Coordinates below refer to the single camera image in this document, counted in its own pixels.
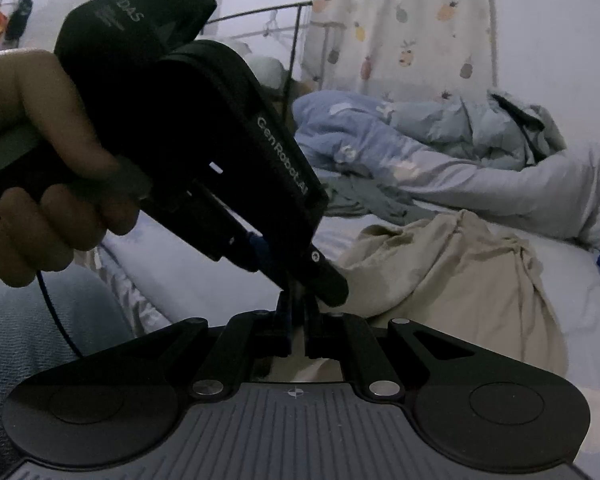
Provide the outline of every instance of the hand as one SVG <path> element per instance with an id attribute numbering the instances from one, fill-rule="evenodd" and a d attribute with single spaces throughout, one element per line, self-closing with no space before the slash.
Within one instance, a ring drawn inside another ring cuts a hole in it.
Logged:
<path id="1" fill-rule="evenodd" d="M 77 89 L 49 52 L 0 53 L 0 133 L 24 121 L 78 176 L 104 180 L 118 170 L 98 142 Z M 57 184 L 36 203 L 22 188 L 8 189 L 0 199 L 0 278 L 25 286 L 37 270 L 65 269 L 74 249 L 94 248 L 107 229 L 119 235 L 131 231 L 138 212 L 137 203 L 121 194 L 91 203 Z"/>

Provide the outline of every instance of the pineapple pattern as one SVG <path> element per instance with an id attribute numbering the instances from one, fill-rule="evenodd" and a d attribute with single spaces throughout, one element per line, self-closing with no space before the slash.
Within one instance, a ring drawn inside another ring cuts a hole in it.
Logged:
<path id="1" fill-rule="evenodd" d="M 321 89 L 391 92 L 398 102 L 406 84 L 444 102 L 493 85 L 489 0 L 314 0 L 313 11 L 320 27 L 308 29 L 303 65 L 313 49 L 308 79 Z"/>

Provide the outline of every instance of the red pineapple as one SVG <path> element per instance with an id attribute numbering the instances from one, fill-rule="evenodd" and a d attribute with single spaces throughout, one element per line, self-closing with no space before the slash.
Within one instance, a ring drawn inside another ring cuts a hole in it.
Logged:
<path id="1" fill-rule="evenodd" d="M 371 58 L 369 56 L 365 57 L 362 67 L 360 67 L 360 77 L 363 81 L 371 77 Z"/>

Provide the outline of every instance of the screw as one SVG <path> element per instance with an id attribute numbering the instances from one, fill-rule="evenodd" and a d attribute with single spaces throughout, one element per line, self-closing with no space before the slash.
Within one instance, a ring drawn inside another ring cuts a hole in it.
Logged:
<path id="1" fill-rule="evenodd" d="M 201 397 L 214 396 L 222 392 L 224 384 L 215 379 L 202 379 L 196 381 L 191 385 L 191 391 L 193 394 Z"/>
<path id="2" fill-rule="evenodd" d="M 376 381 L 369 385 L 369 391 L 378 397 L 391 397 L 400 393 L 400 385 L 393 381 Z"/>

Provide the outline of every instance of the gray ribbed surface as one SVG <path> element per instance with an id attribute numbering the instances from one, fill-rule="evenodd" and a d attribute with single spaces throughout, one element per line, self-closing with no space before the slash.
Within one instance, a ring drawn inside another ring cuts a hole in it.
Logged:
<path id="1" fill-rule="evenodd" d="M 229 400 L 195 406 L 162 446 L 125 466 L 99 473 L 62 473 L 24 465 L 9 479 L 580 478 L 566 466 L 527 476 L 472 471 L 426 446 L 395 406 L 364 402 L 348 384 L 297 388 L 244 384 Z"/>

